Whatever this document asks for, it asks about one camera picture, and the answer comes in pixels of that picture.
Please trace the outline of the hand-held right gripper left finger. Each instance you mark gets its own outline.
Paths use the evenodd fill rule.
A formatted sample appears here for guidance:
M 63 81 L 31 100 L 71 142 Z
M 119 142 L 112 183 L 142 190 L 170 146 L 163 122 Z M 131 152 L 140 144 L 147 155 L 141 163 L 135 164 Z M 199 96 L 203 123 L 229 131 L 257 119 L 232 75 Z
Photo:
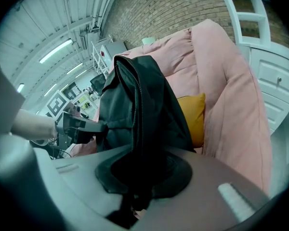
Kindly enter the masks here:
M 119 194 L 105 191 L 95 168 L 124 148 L 80 157 L 52 160 L 40 148 L 35 155 L 42 180 L 67 227 L 131 227 L 133 212 Z

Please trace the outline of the grey cabinet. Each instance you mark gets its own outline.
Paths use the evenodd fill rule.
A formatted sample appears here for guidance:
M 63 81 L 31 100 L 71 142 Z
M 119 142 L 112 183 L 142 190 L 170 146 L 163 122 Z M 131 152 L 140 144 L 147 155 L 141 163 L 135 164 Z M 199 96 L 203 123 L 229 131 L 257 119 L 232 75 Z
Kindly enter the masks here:
M 111 67 L 113 57 L 116 54 L 121 54 L 125 52 L 126 50 L 127 49 L 123 41 L 115 41 L 115 42 L 103 44 L 100 49 L 100 55 L 102 59 L 104 60 L 104 63 L 106 64 L 106 66 Z

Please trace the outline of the black office chair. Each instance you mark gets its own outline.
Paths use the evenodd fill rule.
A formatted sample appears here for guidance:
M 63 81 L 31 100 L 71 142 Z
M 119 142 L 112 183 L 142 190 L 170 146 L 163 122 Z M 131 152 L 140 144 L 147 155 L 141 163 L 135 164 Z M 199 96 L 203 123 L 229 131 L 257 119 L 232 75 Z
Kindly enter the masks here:
M 106 79 L 105 79 L 104 74 L 99 74 L 90 80 L 92 89 L 95 92 L 97 92 L 97 94 L 99 96 L 102 96 L 102 94 L 103 94 L 103 88 L 105 85 L 105 81 L 106 81 Z

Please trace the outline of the pink armchair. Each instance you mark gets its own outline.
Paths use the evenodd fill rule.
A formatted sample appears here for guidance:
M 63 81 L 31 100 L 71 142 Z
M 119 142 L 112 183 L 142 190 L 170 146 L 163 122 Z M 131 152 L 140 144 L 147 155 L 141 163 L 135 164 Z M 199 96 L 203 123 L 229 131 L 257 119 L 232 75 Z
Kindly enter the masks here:
M 262 92 L 244 56 L 212 20 L 123 53 L 149 55 L 177 98 L 205 94 L 204 141 L 193 150 L 269 193 L 272 146 Z

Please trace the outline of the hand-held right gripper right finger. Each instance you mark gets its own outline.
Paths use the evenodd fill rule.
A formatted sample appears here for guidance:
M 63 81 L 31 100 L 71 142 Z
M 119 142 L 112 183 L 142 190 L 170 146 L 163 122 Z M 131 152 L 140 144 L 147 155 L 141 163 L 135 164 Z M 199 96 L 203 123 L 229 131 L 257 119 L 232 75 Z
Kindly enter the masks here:
M 251 181 L 215 158 L 184 150 L 171 153 L 190 164 L 192 178 L 175 197 L 151 201 L 134 225 L 136 231 L 246 231 L 262 217 L 240 222 L 227 204 L 244 199 L 258 211 L 268 203 Z

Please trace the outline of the white cabinet with shelves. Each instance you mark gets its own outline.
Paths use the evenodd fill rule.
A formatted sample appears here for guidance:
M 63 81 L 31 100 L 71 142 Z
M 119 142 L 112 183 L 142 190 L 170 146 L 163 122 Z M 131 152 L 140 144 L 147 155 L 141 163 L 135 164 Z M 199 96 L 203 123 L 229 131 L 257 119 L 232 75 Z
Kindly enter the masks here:
M 224 0 L 236 45 L 259 82 L 274 133 L 289 113 L 289 48 L 273 41 L 264 1 Z

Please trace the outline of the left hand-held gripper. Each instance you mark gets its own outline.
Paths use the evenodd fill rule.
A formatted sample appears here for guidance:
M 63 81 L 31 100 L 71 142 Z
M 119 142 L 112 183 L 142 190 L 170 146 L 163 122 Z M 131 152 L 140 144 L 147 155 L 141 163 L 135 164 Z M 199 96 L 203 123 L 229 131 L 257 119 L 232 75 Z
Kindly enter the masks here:
M 72 118 L 80 114 L 80 107 L 74 105 L 62 92 L 57 90 L 48 100 L 45 106 L 45 115 L 55 120 L 55 130 L 57 131 L 56 144 L 57 146 L 70 146 L 75 138 L 75 144 L 87 144 L 93 137 L 94 133 L 102 133 L 108 130 L 107 125 L 86 120 L 84 131 L 70 131 L 76 125 L 72 124 Z

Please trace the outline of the orange cushion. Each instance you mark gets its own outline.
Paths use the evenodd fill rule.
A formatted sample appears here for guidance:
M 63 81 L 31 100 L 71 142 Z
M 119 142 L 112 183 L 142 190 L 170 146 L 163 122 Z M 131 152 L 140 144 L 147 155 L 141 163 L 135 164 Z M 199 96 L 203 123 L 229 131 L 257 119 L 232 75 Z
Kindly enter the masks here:
M 186 119 L 194 148 L 200 148 L 204 144 L 205 98 L 205 93 L 201 93 L 177 99 Z

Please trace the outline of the white shelf rack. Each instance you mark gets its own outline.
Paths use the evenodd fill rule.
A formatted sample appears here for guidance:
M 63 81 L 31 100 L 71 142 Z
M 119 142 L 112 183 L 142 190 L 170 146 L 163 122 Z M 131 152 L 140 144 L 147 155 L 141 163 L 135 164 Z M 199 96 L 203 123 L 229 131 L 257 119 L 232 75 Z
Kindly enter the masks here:
M 103 74 L 105 78 L 109 75 L 109 67 L 106 65 L 103 57 L 100 54 L 101 48 L 104 44 L 109 43 L 110 40 L 103 38 L 95 43 L 91 41 L 92 44 L 92 60 L 94 62 L 94 69 L 96 73 Z

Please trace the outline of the person's left forearm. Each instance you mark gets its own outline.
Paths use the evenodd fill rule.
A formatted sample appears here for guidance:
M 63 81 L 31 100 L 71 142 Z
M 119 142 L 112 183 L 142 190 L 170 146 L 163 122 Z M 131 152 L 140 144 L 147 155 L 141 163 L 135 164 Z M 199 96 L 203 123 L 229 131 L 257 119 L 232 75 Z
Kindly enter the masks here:
M 20 109 L 13 122 L 11 133 L 29 141 L 54 139 L 57 136 L 55 120 Z

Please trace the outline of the black backpack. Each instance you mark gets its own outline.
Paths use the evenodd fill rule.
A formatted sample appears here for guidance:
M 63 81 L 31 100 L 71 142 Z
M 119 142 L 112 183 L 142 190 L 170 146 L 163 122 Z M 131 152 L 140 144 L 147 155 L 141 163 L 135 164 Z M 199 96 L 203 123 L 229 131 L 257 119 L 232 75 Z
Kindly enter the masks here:
M 126 150 L 100 163 L 95 174 L 108 193 L 134 210 L 171 198 L 192 178 L 189 163 L 169 148 L 193 151 L 182 109 L 157 62 L 149 55 L 116 56 L 100 102 L 98 150 Z

